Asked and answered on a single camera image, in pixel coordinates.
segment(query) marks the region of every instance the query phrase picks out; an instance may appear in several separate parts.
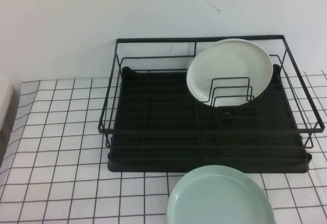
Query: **white plate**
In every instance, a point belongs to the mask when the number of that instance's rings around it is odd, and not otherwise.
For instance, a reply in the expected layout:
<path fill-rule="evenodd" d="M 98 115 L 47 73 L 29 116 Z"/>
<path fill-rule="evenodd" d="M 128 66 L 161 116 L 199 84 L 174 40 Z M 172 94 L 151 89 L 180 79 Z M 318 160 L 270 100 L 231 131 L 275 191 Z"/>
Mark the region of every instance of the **white plate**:
<path fill-rule="evenodd" d="M 190 171 L 174 187 L 168 224 L 275 224 L 264 191 L 244 173 L 209 165 Z"/>
<path fill-rule="evenodd" d="M 268 86 L 272 71 L 270 56 L 260 46 L 244 39 L 225 39 L 194 58 L 186 81 L 191 94 L 207 105 L 237 106 L 250 100 L 248 82 L 257 97 Z M 235 77 L 242 78 L 214 80 L 211 90 L 214 78 Z"/>

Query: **drip tray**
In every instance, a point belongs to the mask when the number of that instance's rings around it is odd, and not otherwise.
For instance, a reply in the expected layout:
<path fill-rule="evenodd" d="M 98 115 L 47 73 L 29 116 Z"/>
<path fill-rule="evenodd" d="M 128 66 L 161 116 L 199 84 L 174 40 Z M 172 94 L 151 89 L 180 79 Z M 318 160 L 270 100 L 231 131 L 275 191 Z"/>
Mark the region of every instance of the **drip tray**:
<path fill-rule="evenodd" d="M 254 100 L 213 108 L 190 94 L 186 72 L 123 68 L 109 170 L 186 172 L 218 164 L 247 173 L 308 171 L 312 157 L 296 133 L 279 70 L 274 65 Z M 258 133 L 267 129 L 294 133 Z"/>

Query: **dish rack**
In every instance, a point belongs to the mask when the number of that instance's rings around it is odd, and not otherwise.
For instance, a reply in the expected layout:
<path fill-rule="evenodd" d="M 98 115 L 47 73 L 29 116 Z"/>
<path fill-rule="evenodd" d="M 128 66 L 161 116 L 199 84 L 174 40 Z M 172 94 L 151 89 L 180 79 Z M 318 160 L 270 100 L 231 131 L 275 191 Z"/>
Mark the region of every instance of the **dish rack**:
<path fill-rule="evenodd" d="M 221 77 L 211 82 L 211 98 L 199 102 L 187 87 L 187 67 L 206 46 L 228 38 L 264 45 L 273 75 L 258 97 L 249 77 L 224 78 L 247 80 L 240 86 L 246 93 L 237 96 L 248 102 L 213 107 L 204 103 L 215 104 L 215 91 L 226 88 L 213 86 Z M 293 87 L 292 79 L 300 86 Z M 218 164 L 247 173 L 306 172 L 312 159 L 306 148 L 324 124 L 283 35 L 129 38 L 116 40 L 98 129 L 110 148 L 111 171 L 186 172 Z"/>

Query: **mint green plate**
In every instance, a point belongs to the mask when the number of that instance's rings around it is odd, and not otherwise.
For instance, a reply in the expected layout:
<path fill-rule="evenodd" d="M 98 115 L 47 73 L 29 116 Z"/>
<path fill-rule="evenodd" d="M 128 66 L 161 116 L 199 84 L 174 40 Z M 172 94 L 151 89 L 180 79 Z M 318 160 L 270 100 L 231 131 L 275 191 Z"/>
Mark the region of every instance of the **mint green plate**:
<path fill-rule="evenodd" d="M 264 191 L 244 173 L 220 165 L 194 169 L 169 196 L 168 224 L 275 224 Z"/>

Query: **countertop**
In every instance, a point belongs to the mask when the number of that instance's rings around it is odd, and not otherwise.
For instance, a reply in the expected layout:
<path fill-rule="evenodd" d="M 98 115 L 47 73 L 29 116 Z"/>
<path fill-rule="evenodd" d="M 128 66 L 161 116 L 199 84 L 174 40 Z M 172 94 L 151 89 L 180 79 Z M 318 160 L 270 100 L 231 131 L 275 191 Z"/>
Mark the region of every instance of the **countertop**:
<path fill-rule="evenodd" d="M 327 122 L 326 75 L 302 76 Z M 297 87 L 295 77 L 291 82 Z M 0 168 L 0 222 L 166 223 L 169 193 L 184 173 L 107 169 L 109 149 L 97 129 L 107 84 L 108 79 L 23 83 Z M 304 104 L 301 109 L 311 122 L 312 111 Z M 313 143 L 307 173 L 247 174 L 267 193 L 277 224 L 327 223 L 327 132 L 313 135 Z"/>

